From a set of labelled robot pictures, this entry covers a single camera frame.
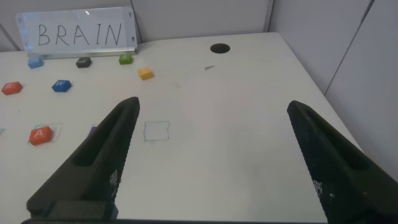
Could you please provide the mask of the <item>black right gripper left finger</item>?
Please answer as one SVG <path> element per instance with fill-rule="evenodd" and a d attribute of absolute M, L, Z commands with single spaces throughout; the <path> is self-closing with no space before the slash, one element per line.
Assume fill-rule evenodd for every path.
<path fill-rule="evenodd" d="M 132 134 L 135 96 L 118 103 L 27 201 L 31 218 L 111 220 Z"/>

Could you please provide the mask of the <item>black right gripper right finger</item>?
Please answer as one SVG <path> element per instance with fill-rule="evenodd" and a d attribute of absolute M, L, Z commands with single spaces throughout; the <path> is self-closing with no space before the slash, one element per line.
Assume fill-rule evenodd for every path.
<path fill-rule="evenodd" d="M 311 107 L 287 112 L 328 223 L 397 223 L 397 182 Z"/>

